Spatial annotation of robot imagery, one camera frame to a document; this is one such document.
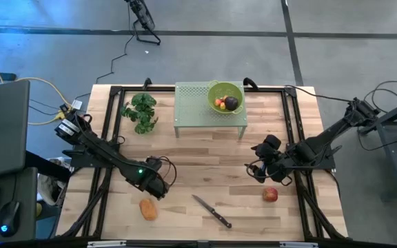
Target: knife handle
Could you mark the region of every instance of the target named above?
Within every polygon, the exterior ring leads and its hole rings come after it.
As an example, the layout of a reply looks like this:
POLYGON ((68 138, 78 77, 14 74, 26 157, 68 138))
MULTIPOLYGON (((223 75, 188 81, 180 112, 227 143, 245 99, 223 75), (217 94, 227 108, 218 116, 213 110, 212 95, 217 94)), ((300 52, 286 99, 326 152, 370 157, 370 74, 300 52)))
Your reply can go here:
POLYGON ((215 210, 211 211, 211 214, 213 214, 219 221, 221 221, 227 228, 231 228, 232 224, 227 222, 226 219, 224 219, 220 214, 218 214, 215 210))

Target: black desk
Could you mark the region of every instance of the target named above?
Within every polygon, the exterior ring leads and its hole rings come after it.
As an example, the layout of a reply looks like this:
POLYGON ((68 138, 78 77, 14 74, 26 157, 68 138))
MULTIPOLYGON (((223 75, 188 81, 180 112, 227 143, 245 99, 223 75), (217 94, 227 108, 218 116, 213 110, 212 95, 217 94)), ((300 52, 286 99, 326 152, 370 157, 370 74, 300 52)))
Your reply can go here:
MULTIPOLYGON (((0 209, 12 200, 14 174, 0 177, 0 209)), ((0 235, 0 242, 35 239, 37 169, 26 168, 17 172, 14 200, 21 202, 18 232, 12 237, 0 235)))

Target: computer mouse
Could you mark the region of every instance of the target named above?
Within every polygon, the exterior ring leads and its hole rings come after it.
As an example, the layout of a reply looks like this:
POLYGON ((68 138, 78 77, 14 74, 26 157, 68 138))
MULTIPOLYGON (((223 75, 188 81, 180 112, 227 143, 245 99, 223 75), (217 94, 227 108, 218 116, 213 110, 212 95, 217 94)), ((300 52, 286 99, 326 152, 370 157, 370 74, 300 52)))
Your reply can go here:
POLYGON ((12 200, 0 210, 0 234, 11 237, 18 231, 20 203, 12 200))

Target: computer monitor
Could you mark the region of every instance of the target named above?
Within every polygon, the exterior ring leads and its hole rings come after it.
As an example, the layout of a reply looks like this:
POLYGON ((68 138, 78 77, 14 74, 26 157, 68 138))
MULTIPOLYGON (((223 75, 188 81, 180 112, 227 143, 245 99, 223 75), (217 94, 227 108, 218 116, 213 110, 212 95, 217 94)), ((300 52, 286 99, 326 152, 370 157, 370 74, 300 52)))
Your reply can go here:
POLYGON ((0 84, 0 175, 23 169, 30 82, 0 84))

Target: dark purple fruit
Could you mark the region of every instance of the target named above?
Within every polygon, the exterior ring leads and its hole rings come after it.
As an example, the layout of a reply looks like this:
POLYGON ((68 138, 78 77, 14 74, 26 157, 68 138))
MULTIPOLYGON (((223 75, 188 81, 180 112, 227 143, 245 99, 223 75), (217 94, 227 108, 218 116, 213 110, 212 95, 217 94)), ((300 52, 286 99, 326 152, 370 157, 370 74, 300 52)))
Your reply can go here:
POLYGON ((238 107, 238 99, 232 96, 228 96, 225 99, 226 109, 229 111, 234 111, 238 107))

